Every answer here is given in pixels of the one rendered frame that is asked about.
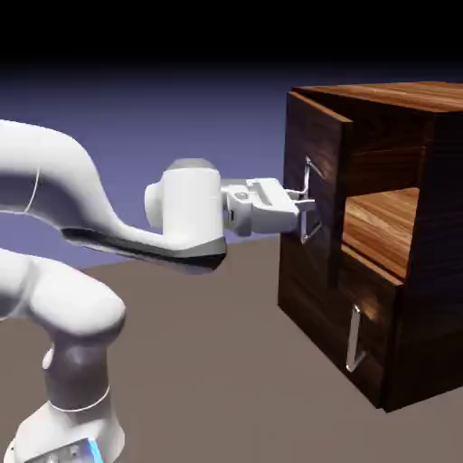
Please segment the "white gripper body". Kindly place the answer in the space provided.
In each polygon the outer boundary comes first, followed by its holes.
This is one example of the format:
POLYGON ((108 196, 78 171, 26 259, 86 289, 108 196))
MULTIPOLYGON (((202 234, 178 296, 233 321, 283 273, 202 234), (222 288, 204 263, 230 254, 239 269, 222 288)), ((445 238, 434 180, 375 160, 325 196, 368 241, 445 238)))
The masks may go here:
POLYGON ((246 181, 252 201, 252 232, 292 232, 297 228, 299 211, 276 178, 246 181))

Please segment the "dark wood cabinet door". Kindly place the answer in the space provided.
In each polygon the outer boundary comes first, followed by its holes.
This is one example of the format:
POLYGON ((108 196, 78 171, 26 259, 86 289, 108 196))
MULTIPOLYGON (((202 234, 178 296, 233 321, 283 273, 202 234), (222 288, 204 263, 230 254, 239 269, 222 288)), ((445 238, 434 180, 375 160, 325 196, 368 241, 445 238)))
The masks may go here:
POLYGON ((298 190, 309 162, 308 196, 316 210, 300 231, 280 236, 279 304, 302 323, 345 331, 351 306, 337 289, 345 193, 340 173, 345 132, 352 122, 295 91, 288 94, 284 185, 298 190))
POLYGON ((376 408, 383 408, 387 393, 396 308, 402 297, 403 281, 344 244, 336 273, 335 294, 346 311, 346 340, 343 367, 353 304, 362 311, 359 345, 365 358, 345 374, 376 408))

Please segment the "dark wood cabinet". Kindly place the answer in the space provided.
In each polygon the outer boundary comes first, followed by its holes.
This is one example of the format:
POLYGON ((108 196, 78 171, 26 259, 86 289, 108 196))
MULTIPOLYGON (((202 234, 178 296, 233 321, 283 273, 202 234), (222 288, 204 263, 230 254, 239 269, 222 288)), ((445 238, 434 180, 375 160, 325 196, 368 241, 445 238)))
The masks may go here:
MULTIPOLYGON (((292 91, 352 122, 341 247, 403 281, 382 410, 463 387, 463 81, 292 91)), ((302 323, 279 307, 347 377, 346 330, 302 323)))

